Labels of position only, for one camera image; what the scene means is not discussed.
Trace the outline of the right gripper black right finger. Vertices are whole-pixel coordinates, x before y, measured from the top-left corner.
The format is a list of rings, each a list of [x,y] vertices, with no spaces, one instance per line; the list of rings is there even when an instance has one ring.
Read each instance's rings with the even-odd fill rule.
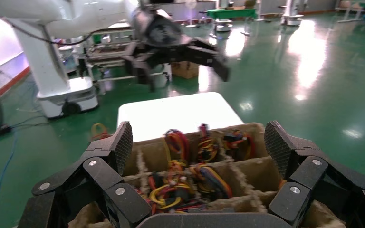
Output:
[[[313,201],[326,205],[348,228],[365,228],[365,175],[331,160],[311,140],[288,134],[277,122],[265,126],[264,143],[286,183],[268,212],[300,227]]]

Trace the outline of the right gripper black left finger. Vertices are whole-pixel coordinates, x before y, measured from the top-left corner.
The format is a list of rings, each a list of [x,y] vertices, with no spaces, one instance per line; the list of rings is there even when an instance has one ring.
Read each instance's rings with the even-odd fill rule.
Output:
[[[122,177],[132,146],[129,122],[112,136],[91,142],[75,163],[33,187],[19,227],[66,228],[90,203],[114,227],[137,227],[151,215],[151,207]]]

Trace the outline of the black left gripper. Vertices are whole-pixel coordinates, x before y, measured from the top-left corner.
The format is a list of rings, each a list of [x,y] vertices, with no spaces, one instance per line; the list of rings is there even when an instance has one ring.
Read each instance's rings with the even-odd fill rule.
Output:
[[[227,58],[209,42],[185,35],[179,26],[164,16],[137,16],[139,44],[128,44],[123,60],[127,73],[136,76],[139,84],[155,91],[150,63],[189,61],[213,69],[224,82],[230,78]]]

